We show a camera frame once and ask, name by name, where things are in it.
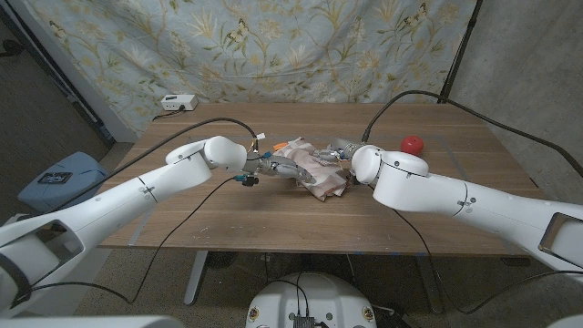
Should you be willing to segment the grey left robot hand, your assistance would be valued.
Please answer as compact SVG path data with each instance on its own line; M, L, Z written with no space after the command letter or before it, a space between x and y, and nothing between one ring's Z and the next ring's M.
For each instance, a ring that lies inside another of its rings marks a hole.
M303 183L315 183L316 179L305 168L294 160L272 155L271 153L251 154L242 169L247 173L260 173L267 176L278 176L283 179L296 179Z

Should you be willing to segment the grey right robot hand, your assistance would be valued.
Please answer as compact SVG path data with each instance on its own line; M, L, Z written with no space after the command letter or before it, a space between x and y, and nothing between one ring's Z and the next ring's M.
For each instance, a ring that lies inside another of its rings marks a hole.
M351 160L354 153L363 146L364 144L362 142L352 142L344 138L335 138L326 148L314 150L312 155L320 164L334 165L339 161Z

